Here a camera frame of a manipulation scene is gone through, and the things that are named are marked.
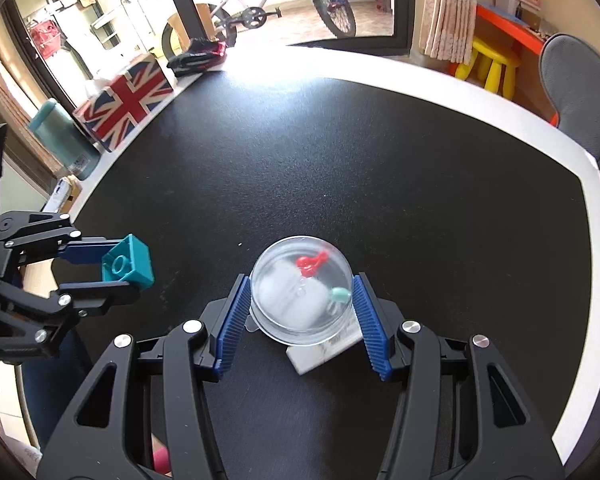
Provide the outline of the clear container with red toy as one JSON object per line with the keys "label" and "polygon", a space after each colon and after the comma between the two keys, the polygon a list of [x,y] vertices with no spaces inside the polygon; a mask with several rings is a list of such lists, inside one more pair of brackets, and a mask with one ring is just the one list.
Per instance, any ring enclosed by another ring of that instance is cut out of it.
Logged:
{"label": "clear container with red toy", "polygon": [[248,330],[285,346],[324,344],[353,320],[350,264],[326,240],[307,235],[278,240],[254,264],[250,285]]}

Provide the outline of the white square device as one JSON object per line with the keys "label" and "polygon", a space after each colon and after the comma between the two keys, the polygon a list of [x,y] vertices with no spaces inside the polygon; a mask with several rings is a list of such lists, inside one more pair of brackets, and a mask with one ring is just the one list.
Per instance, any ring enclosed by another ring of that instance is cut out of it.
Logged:
{"label": "white square device", "polygon": [[353,324],[321,344],[309,347],[292,346],[286,350],[286,356],[299,375],[309,373],[317,367],[335,359],[342,352],[363,339],[360,326]]}

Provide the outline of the teal toy brick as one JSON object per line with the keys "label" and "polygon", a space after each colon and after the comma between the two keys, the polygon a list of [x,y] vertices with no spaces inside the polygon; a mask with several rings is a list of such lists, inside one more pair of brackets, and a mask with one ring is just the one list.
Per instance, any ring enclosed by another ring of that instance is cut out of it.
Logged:
{"label": "teal toy brick", "polygon": [[148,246],[133,234],[126,236],[102,256],[104,282],[127,282],[139,290],[155,283]]}

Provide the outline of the pink trash bin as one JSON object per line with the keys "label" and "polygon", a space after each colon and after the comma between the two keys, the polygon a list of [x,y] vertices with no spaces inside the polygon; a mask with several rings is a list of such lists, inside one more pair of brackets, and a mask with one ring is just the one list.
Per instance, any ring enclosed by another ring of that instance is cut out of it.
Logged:
{"label": "pink trash bin", "polygon": [[154,452],[152,458],[154,459],[154,469],[158,474],[171,473],[170,457],[167,448],[158,448],[158,450]]}

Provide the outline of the white smartphone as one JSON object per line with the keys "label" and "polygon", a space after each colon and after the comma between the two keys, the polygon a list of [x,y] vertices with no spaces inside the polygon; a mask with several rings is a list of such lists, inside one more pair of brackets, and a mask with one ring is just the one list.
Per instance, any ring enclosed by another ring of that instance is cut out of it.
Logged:
{"label": "white smartphone", "polygon": [[42,212],[59,212],[62,211],[62,207],[70,200],[72,195],[72,182],[69,178],[64,177],[57,181],[56,186],[50,198],[47,200]]}

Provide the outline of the green thermos bottle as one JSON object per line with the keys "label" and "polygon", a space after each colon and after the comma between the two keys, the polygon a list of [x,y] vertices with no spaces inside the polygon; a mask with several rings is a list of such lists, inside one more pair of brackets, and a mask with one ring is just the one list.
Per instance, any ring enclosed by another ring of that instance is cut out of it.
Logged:
{"label": "green thermos bottle", "polygon": [[96,168],[100,151],[55,99],[43,103],[28,128],[44,148],[79,180],[86,180]]}

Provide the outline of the black table mat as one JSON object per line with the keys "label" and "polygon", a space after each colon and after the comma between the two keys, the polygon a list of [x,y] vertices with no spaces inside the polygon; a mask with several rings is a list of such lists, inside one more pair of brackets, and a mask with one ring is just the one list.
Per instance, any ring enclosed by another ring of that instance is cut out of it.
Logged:
{"label": "black table mat", "polygon": [[[42,479],[560,479],[588,324],[581,179],[496,128],[366,84],[197,79],[95,186],[76,226],[137,236],[155,283],[82,318],[92,368]],[[392,335],[391,378],[363,339],[299,375],[245,330],[214,376],[212,327],[268,246],[326,240],[364,273]]]}

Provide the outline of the union jack tissue box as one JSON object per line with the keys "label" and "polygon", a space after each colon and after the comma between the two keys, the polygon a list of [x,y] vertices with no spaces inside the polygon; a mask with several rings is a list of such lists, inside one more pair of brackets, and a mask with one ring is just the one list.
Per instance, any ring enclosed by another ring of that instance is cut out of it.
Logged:
{"label": "union jack tissue box", "polygon": [[76,108],[73,117],[112,152],[172,93],[155,55],[144,53],[94,98]]}

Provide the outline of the black red gloves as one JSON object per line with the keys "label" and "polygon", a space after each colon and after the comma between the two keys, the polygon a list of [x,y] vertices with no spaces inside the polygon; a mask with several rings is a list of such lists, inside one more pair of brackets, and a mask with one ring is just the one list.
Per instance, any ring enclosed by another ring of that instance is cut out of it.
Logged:
{"label": "black red gloves", "polygon": [[222,64],[225,58],[225,41],[196,38],[184,52],[170,58],[166,67],[172,70],[176,78],[181,78],[204,73]]}

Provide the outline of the yellow plastic stool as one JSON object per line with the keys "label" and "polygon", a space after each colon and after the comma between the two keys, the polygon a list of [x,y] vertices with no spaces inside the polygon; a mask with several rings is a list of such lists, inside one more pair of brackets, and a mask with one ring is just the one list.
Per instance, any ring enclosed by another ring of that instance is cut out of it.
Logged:
{"label": "yellow plastic stool", "polygon": [[466,80],[476,68],[476,77],[483,83],[483,89],[511,101],[515,95],[517,68],[520,58],[513,50],[495,47],[475,36],[472,40],[470,59],[455,69],[454,77]]}

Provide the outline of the beige curtain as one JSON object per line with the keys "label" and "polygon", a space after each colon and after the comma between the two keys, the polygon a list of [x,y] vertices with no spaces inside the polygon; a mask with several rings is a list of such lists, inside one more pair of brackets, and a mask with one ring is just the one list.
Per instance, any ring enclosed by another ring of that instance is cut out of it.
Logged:
{"label": "beige curtain", "polygon": [[468,64],[478,0],[424,0],[419,47],[439,61]]}

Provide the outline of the red kids table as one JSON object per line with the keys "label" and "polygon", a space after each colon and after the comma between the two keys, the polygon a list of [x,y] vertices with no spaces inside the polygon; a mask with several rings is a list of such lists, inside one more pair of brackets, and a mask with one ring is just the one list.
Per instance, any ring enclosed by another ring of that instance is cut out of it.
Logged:
{"label": "red kids table", "polygon": [[[528,27],[521,26],[521,24],[518,24],[515,20],[505,15],[500,9],[478,3],[476,6],[476,15],[478,18],[484,18],[498,29],[501,29],[507,36],[512,37],[515,42],[513,49],[510,50],[513,50],[516,55],[520,55],[522,47],[526,47],[535,54],[541,53],[544,41],[535,36],[535,34],[532,34]],[[493,44],[497,47],[496,43],[493,41],[489,42],[489,44]],[[455,69],[460,64],[463,63],[451,63],[448,68],[448,74],[454,76]]]}

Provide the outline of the grey sofa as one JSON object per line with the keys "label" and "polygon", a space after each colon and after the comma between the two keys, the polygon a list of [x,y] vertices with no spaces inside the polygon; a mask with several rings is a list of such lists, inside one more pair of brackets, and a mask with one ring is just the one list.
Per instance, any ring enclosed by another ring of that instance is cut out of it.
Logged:
{"label": "grey sofa", "polygon": [[[557,129],[600,168],[600,54],[579,38],[556,34],[542,49],[540,76]],[[600,393],[566,469],[569,479],[600,479]]]}

